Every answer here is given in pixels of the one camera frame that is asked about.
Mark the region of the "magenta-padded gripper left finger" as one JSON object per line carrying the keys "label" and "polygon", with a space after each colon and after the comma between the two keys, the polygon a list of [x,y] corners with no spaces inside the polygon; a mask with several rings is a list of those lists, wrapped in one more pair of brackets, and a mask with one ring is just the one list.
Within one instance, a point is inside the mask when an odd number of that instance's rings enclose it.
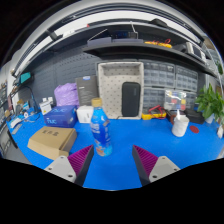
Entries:
{"label": "magenta-padded gripper left finger", "polygon": [[56,176],[82,186],[85,182],[91,160],[94,155],[94,146],[90,145],[70,156],[59,156],[45,168]]}

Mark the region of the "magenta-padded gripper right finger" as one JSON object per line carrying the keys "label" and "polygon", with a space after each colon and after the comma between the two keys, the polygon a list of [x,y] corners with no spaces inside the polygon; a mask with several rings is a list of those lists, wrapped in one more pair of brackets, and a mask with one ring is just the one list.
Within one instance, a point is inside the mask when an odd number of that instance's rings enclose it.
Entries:
{"label": "magenta-padded gripper right finger", "polygon": [[153,153],[136,145],[132,148],[132,156],[143,186],[180,170],[168,157],[157,157]]}

